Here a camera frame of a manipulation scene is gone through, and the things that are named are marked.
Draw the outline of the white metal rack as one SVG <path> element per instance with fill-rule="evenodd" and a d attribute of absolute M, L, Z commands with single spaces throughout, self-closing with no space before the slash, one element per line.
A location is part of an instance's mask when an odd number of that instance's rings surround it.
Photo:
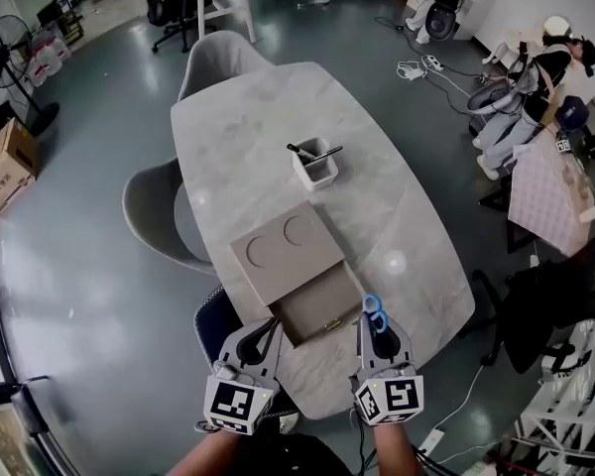
<path fill-rule="evenodd" d="M 546 349 L 535 396 L 514 423 L 513 440 L 537 449 L 542 469 L 595 467 L 595 319 Z"/>

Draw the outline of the group of plastic jugs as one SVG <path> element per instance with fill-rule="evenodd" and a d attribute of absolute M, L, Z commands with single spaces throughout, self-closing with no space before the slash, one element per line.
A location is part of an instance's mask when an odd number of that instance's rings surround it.
<path fill-rule="evenodd" d="M 27 76 L 34 87 L 56 75 L 71 57 L 71 51 L 62 38 L 51 35 L 42 38 L 34 47 Z"/>

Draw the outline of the blue mesh chair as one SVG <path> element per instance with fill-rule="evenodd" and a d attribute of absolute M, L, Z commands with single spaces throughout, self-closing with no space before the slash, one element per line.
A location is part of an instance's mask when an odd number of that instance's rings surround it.
<path fill-rule="evenodd" d="M 196 310 L 193 327 L 209 367 L 220 358 L 226 338 L 243 326 L 223 286 L 214 290 Z"/>

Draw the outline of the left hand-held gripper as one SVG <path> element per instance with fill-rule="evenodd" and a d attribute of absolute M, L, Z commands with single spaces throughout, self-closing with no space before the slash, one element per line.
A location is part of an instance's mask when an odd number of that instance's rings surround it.
<path fill-rule="evenodd" d="M 275 317 L 254 321 L 223 343 L 205 389 L 203 414 L 210 427 L 252 435 L 269 412 L 280 383 L 275 379 L 284 330 Z M 233 366 L 258 366 L 260 375 Z"/>

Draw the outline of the person's dark clothing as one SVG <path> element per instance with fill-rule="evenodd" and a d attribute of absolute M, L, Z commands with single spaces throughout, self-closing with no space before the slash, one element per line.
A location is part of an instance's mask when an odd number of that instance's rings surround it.
<path fill-rule="evenodd" d="M 243 436 L 223 476 L 353 476 L 319 438 L 280 433 L 280 420 L 266 418 L 252 436 Z"/>

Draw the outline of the pink table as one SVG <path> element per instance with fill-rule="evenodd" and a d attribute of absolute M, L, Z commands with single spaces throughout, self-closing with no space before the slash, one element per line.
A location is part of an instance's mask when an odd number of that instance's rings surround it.
<path fill-rule="evenodd" d="M 594 205 L 575 157 L 559 152 L 551 131 L 541 130 L 512 170 L 508 219 L 570 257 L 588 242 L 590 223 L 580 215 Z"/>

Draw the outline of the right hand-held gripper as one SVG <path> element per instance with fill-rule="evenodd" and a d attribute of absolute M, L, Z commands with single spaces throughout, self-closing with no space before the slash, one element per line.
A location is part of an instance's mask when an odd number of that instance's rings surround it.
<path fill-rule="evenodd" d="M 369 426 L 401 423 L 423 411 L 423 376 L 411 363 L 412 343 L 394 321 L 362 313 L 357 325 L 361 368 L 349 377 L 359 418 Z"/>

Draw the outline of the blue-handled scissors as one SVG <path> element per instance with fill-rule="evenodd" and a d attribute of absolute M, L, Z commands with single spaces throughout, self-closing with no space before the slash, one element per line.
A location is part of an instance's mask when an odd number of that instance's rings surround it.
<path fill-rule="evenodd" d="M 366 294 L 362 300 L 362 313 L 366 318 L 371 338 L 377 343 L 384 341 L 388 330 L 389 320 L 382 300 L 375 294 Z"/>

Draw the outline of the black office chair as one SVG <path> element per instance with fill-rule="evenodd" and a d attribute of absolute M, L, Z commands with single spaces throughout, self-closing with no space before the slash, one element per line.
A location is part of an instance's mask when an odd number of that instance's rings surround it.
<path fill-rule="evenodd" d="M 197 0 L 146 0 L 148 21 L 156 27 L 168 29 L 167 32 L 152 45 L 152 52 L 159 51 L 159 45 L 173 38 L 181 36 L 182 52 L 188 53 L 190 45 L 187 41 L 187 31 L 198 25 L 199 6 Z"/>
<path fill-rule="evenodd" d="M 547 260 L 508 276 L 504 297 L 482 271 L 474 271 L 472 279 L 484 287 L 494 315 L 461 330 L 459 335 L 494 325 L 493 348 L 481 359 L 481 365 L 494 365 L 504 348 L 514 369 L 523 374 L 540 356 L 570 353 L 547 347 L 555 329 L 595 318 L 595 237 L 563 261 Z"/>

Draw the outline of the person's left forearm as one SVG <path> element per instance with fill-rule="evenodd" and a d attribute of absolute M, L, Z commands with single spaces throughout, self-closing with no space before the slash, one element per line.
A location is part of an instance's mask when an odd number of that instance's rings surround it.
<path fill-rule="evenodd" d="M 221 476 L 232 463 L 240 438 L 225 430 L 208 434 L 167 476 Z"/>

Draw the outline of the black pen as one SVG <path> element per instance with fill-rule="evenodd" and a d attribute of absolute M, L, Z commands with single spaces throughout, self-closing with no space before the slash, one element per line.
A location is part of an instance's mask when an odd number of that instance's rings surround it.
<path fill-rule="evenodd" d="M 327 159 L 328 157 L 332 156 L 333 154 L 340 152 L 341 150 L 343 150 L 343 148 L 344 148 L 343 146 L 337 146 L 335 148 L 332 148 L 332 149 L 328 150 L 326 153 L 324 153 L 324 154 L 322 154 L 322 155 L 320 155 L 318 157 L 315 157 L 313 159 L 308 159 L 303 164 L 305 166 L 307 166 L 307 165 L 311 165 L 311 164 L 314 164 L 316 162 L 322 161 L 322 160 Z"/>
<path fill-rule="evenodd" d="M 311 152 L 308 152 L 307 150 L 304 150 L 294 144 L 287 144 L 287 149 L 296 154 L 300 162 L 304 166 L 312 163 L 314 160 L 317 159 L 317 156 L 315 156 Z"/>

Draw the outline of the black standing fan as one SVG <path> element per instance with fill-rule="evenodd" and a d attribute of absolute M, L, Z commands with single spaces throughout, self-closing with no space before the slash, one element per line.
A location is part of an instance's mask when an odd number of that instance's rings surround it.
<path fill-rule="evenodd" d="M 0 16 L 0 88 L 16 86 L 26 98 L 35 113 L 31 133 L 37 137 L 55 122 L 60 105 L 52 102 L 40 106 L 25 88 L 23 79 L 32 58 L 32 34 L 26 23 L 13 14 Z"/>

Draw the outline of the beige organizer tray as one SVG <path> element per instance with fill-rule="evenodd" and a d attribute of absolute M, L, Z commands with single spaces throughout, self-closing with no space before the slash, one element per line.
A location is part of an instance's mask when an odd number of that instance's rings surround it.
<path fill-rule="evenodd" d="M 230 247 L 259 302 L 280 320 L 294 347 L 336 329 L 361 309 L 364 290 L 307 201 Z"/>

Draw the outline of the grey shell chair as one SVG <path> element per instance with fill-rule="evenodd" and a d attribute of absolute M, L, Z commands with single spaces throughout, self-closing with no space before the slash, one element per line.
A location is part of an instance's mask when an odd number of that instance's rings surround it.
<path fill-rule="evenodd" d="M 274 65 L 242 35 L 217 31 L 190 49 L 177 102 L 222 81 Z"/>
<path fill-rule="evenodd" d="M 498 80 L 477 90 L 469 98 L 467 110 L 477 116 L 513 114 L 521 101 L 522 95 L 514 85 L 506 80 Z"/>
<path fill-rule="evenodd" d="M 212 263 L 198 258 L 179 235 L 175 205 L 182 186 L 177 158 L 138 171 L 123 189 L 126 223 L 133 235 L 156 253 L 186 268 L 216 277 Z"/>

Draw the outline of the white pen holder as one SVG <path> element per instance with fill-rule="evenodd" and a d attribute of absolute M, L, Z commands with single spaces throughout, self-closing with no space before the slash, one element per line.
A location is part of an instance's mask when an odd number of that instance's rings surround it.
<path fill-rule="evenodd" d="M 329 143 L 318 137 L 296 142 L 295 146 L 314 157 L 322 156 L 331 150 Z M 314 163 L 309 163 L 308 165 L 304 165 L 296 153 L 292 154 L 292 160 L 297 177 L 310 192 L 315 192 L 331 185 L 339 173 L 332 155 Z"/>

